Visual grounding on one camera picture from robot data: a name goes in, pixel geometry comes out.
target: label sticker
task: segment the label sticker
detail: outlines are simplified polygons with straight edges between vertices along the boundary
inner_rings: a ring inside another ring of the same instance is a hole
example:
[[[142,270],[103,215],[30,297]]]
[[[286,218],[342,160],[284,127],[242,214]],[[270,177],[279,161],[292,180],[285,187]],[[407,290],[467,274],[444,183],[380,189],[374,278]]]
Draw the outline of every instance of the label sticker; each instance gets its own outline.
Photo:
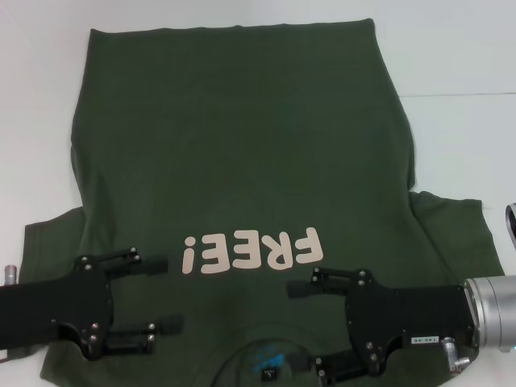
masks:
[[[412,343],[412,344],[435,344],[435,343],[439,343],[439,337],[438,336],[413,337],[410,343]]]

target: folded fabric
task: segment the folded fabric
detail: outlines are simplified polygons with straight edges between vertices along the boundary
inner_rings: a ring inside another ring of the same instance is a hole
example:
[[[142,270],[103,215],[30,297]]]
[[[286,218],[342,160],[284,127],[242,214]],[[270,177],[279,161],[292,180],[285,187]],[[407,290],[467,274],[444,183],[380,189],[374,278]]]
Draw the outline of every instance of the folded fabric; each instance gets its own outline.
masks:
[[[502,274],[476,201],[411,193],[414,145],[372,20],[91,31],[73,120],[83,208],[27,228],[23,279],[136,246],[169,274],[114,283],[119,323],[184,315],[152,356],[87,362],[53,343],[61,386],[313,386],[288,352],[347,349],[343,298],[289,300],[315,265],[390,286]],[[442,352],[393,354],[349,386],[433,386]]]

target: green t-shirt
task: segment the green t-shirt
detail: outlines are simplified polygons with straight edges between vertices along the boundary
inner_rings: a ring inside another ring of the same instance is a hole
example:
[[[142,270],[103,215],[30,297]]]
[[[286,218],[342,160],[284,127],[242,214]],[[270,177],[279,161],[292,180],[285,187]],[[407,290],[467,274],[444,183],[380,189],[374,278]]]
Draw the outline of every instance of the green t-shirt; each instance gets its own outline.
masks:
[[[27,227],[23,279],[75,256],[136,246],[169,273],[113,284],[117,323],[182,313],[152,356],[88,362],[53,343],[62,386],[313,387],[290,352],[349,348],[344,299],[289,300],[315,265],[371,269],[384,285],[502,274],[475,201],[411,193],[410,127],[372,20],[91,32],[73,120],[83,207]],[[440,350],[393,354],[348,386],[433,386]]]

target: metal connector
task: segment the metal connector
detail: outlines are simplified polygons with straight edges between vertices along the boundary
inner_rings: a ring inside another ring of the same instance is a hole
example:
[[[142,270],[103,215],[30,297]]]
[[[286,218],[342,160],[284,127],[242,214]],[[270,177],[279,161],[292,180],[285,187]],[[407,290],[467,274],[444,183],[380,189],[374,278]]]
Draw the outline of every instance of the metal connector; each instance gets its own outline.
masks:
[[[509,204],[506,207],[506,225],[510,240],[516,248],[516,203]]]
[[[457,346],[455,345],[455,340],[453,338],[445,337],[441,340],[441,343],[443,344],[444,352],[446,353],[450,374],[452,376],[459,375],[471,364],[471,360],[468,357],[459,359]]]
[[[6,283],[5,286],[8,285],[16,285],[16,272],[18,271],[18,268],[14,266],[13,264],[8,264],[5,268],[6,273]]]

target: exclamation mark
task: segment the exclamation mark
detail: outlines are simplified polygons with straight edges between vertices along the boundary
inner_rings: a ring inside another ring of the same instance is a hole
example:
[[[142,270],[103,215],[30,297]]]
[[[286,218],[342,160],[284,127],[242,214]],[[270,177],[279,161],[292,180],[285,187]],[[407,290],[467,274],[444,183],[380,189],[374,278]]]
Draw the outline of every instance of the exclamation mark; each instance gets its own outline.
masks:
[[[185,245],[188,248],[183,253],[183,274],[190,274],[194,269],[195,251],[191,247],[195,245],[195,238],[193,236],[186,238]]]

